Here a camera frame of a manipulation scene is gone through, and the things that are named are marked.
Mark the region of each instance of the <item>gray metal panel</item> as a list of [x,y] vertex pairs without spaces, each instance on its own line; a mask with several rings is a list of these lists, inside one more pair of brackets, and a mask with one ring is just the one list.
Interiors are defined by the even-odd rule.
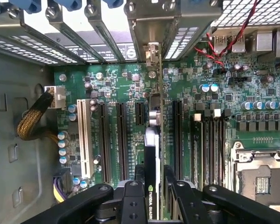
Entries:
[[[58,166],[55,143],[15,137],[16,121],[40,95],[38,84],[52,85],[52,75],[40,65],[0,54],[0,224],[21,223],[54,202],[52,175]],[[45,114],[41,125],[49,118],[55,121],[54,110]]]

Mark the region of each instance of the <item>mounting hole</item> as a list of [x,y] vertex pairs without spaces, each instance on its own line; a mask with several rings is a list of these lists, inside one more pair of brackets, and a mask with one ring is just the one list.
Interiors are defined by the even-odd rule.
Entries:
[[200,219],[200,216],[199,216],[198,214],[195,214],[195,215],[194,215],[194,218],[195,218],[196,220],[199,220],[199,219]]
[[137,202],[131,202],[130,205],[131,206],[137,206]]
[[130,215],[130,219],[136,219],[137,217],[138,217],[138,215],[135,214],[135,213],[133,213],[133,214]]

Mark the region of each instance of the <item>pci slot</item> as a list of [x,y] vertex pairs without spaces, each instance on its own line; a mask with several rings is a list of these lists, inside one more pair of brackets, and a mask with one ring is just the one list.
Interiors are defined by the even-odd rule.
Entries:
[[91,178],[94,173],[89,101],[89,99],[77,100],[82,178]]
[[172,102],[174,167],[177,180],[182,179],[182,102]]
[[109,183],[112,179],[110,158],[110,130],[108,106],[105,103],[98,104],[98,126],[103,174],[102,178],[104,183]]
[[127,127],[126,127],[126,104],[117,103],[117,134],[119,150],[120,180],[128,179],[128,159],[127,159]]
[[135,103],[136,110],[136,125],[144,125],[144,103],[136,102]]

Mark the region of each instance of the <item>purple wire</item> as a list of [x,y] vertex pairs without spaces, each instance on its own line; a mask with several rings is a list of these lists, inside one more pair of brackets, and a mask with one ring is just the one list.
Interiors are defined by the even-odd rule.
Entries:
[[58,194],[60,194],[60,196],[62,197],[63,200],[67,199],[67,196],[62,192],[62,190],[60,189],[60,187],[57,185],[57,178],[54,179],[54,186],[58,192]]

